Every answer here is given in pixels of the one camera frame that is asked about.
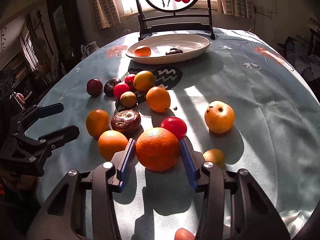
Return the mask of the smooth orange fruit large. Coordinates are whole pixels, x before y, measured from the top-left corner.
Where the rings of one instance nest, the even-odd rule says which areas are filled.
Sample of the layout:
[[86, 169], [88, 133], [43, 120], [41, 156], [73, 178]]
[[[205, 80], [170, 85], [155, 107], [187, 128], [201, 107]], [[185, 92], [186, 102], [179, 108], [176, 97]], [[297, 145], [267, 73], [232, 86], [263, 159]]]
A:
[[90, 136], [99, 138], [109, 128], [110, 117], [102, 109], [89, 112], [86, 118], [86, 128]]

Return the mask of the smooth orange fruit small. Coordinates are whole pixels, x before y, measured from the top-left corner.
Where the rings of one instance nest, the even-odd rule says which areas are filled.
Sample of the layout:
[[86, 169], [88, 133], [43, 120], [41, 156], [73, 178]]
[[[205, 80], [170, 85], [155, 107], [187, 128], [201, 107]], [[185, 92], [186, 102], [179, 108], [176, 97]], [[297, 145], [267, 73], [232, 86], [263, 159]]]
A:
[[100, 155], [110, 161], [115, 153], [125, 150], [128, 139], [122, 133], [114, 130], [105, 131], [98, 139]]

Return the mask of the dark red plum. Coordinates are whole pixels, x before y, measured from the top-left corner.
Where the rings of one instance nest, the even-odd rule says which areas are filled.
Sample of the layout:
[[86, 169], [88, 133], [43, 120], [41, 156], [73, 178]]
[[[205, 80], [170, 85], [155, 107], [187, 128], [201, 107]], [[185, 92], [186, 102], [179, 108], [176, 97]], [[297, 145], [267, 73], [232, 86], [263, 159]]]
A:
[[98, 97], [103, 91], [103, 83], [99, 79], [90, 79], [86, 85], [87, 93], [93, 97]]

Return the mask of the large dark purple mangosteen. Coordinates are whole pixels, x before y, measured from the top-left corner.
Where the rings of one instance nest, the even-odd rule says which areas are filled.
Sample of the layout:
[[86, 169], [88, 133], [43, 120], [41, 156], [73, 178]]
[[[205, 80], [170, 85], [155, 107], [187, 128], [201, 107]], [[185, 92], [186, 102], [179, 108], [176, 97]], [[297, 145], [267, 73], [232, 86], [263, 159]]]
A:
[[121, 83], [121, 79], [112, 78], [108, 80], [104, 85], [104, 93], [108, 97], [114, 97], [114, 88], [117, 84]]

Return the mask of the brown passion fruit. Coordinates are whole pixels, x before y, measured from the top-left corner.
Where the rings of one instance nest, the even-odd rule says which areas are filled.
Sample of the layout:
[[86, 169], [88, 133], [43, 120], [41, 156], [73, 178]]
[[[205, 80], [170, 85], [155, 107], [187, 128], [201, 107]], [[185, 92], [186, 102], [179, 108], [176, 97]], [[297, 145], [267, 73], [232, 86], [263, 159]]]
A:
[[131, 135], [141, 124], [140, 114], [133, 110], [124, 110], [118, 112], [111, 119], [111, 127], [114, 131], [118, 131], [123, 135]]

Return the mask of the small brown kiwi fruit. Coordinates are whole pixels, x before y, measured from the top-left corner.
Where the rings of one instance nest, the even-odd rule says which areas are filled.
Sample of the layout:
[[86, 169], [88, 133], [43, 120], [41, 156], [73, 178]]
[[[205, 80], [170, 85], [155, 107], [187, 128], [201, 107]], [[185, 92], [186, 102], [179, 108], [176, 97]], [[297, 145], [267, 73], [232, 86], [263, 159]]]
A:
[[125, 92], [120, 97], [120, 103], [126, 108], [131, 108], [137, 103], [137, 97], [131, 91]]

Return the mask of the rough orange fruit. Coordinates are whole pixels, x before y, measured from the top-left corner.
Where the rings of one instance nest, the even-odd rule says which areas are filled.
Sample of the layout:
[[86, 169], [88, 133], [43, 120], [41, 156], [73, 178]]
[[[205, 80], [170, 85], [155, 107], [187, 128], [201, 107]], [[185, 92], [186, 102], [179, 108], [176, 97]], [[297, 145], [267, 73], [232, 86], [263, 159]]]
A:
[[175, 166], [180, 157], [176, 136], [161, 127], [144, 131], [136, 141], [138, 161], [148, 170], [164, 172]]

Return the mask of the small red cherry tomato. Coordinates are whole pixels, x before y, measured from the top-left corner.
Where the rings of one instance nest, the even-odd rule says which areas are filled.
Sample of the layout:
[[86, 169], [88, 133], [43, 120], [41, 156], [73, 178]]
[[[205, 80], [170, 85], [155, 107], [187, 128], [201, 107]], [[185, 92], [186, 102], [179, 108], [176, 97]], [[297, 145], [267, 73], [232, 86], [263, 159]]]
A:
[[175, 116], [169, 116], [161, 122], [161, 128], [170, 131], [178, 140], [184, 138], [187, 133], [187, 126], [185, 122]]

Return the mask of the large orange tangerine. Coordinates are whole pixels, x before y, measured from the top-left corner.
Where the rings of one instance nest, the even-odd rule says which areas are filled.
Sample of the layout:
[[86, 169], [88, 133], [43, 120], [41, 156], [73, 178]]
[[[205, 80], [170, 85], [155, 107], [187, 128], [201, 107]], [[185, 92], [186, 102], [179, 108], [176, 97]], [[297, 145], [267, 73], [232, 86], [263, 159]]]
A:
[[149, 57], [151, 55], [151, 49], [148, 46], [138, 46], [133, 53], [137, 57]]

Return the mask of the dark date fruit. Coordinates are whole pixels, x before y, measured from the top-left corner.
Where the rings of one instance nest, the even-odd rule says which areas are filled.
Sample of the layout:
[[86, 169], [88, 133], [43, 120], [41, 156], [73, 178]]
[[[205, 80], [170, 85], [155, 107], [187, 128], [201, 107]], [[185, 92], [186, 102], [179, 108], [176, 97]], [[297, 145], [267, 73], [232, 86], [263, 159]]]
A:
[[171, 48], [169, 51], [167, 51], [165, 54], [168, 55], [175, 55], [175, 54], [181, 54], [183, 53], [182, 50], [177, 49], [177, 48]]

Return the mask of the small yellow kumquat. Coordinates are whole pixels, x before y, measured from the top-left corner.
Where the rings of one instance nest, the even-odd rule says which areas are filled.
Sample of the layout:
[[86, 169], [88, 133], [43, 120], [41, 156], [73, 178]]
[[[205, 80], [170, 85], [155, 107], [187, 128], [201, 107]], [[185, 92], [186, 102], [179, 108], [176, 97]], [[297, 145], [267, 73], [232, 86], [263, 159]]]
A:
[[203, 157], [205, 161], [211, 161], [216, 164], [219, 168], [223, 168], [225, 165], [225, 155], [219, 149], [210, 149], [204, 152]]

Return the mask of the pink fruit at bottom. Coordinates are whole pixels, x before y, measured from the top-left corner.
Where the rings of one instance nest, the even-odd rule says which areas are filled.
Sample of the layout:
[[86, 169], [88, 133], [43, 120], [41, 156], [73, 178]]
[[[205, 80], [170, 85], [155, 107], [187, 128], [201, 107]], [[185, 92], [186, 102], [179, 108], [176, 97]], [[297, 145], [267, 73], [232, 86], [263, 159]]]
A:
[[174, 240], [194, 240], [195, 236], [187, 229], [180, 228], [176, 231]]

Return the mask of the white jug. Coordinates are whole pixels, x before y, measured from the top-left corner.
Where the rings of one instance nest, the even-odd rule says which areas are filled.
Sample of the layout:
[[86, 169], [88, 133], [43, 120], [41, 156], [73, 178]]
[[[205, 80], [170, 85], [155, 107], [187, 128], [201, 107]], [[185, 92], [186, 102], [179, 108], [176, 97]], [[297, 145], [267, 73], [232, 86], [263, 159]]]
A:
[[82, 60], [84, 60], [86, 57], [88, 57], [89, 55], [91, 55], [92, 53], [94, 53], [95, 51], [97, 51], [99, 49], [99, 46], [97, 45], [97, 43], [91, 42], [88, 45], [81, 45], [80, 50], [81, 50], [81, 54], [82, 54]]

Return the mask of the white oval plate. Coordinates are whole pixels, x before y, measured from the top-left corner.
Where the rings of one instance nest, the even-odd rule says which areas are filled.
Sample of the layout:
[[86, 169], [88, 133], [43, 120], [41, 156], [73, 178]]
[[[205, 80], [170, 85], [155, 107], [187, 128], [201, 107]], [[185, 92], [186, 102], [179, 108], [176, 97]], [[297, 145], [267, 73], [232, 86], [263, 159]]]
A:
[[[166, 34], [153, 36], [141, 40], [129, 48], [126, 55], [136, 63], [142, 64], [169, 64], [187, 61], [202, 55], [208, 49], [210, 40], [195, 34]], [[138, 46], [148, 46], [151, 49], [149, 57], [137, 57], [133, 51]], [[181, 54], [166, 55], [171, 48], [183, 51]]]

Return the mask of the black framed decorative screen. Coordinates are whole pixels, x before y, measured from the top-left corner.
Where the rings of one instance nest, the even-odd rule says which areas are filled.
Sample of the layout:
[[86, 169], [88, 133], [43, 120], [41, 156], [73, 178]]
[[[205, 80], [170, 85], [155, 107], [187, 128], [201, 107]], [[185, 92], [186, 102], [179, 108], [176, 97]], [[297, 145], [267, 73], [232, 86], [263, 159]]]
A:
[[[188, 9], [192, 9], [193, 6], [199, 0], [144, 0], [154, 10], [162, 12], [164, 15], [155, 17], [145, 17], [140, 0], [136, 0], [138, 10], [138, 22], [140, 26], [139, 38], [141, 41], [152, 34], [160, 33], [164, 31], [176, 31], [176, 30], [198, 30], [208, 33], [213, 40], [215, 34], [213, 31], [213, 19], [212, 19], [212, 0], [207, 0], [207, 12], [202, 14], [190, 14], [184, 13]], [[163, 23], [147, 26], [148, 22], [176, 19], [176, 18], [206, 18], [208, 24], [200, 22], [174, 22]]]

